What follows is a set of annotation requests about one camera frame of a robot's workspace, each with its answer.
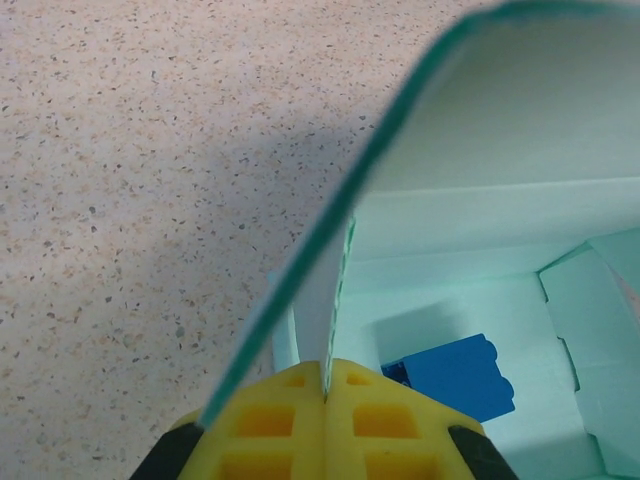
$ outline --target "yellow foam block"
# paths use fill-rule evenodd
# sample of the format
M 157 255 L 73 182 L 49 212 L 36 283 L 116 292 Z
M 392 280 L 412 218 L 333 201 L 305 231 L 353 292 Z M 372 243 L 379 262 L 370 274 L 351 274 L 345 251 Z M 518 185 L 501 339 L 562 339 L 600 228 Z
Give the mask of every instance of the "yellow foam block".
M 332 375 L 326 403 L 317 362 L 238 391 L 179 479 L 473 480 L 447 429 L 475 420 L 353 362 Z

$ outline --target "terrazzo surface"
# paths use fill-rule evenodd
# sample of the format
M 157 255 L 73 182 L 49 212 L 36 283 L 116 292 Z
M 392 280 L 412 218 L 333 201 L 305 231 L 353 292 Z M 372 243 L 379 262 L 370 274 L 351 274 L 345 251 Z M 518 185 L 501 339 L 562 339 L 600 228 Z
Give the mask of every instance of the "terrazzo surface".
M 412 62 L 481 3 L 5 0 L 0 478 L 127 478 L 199 407 Z

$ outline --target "blue lego brick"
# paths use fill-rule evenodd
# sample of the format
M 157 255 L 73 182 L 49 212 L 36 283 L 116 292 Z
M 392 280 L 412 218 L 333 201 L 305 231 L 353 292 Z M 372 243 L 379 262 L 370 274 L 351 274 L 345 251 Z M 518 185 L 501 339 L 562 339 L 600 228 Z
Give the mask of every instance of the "blue lego brick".
M 498 352 L 484 335 L 404 357 L 382 368 L 385 376 L 486 422 L 515 410 L 513 388 L 502 377 Z

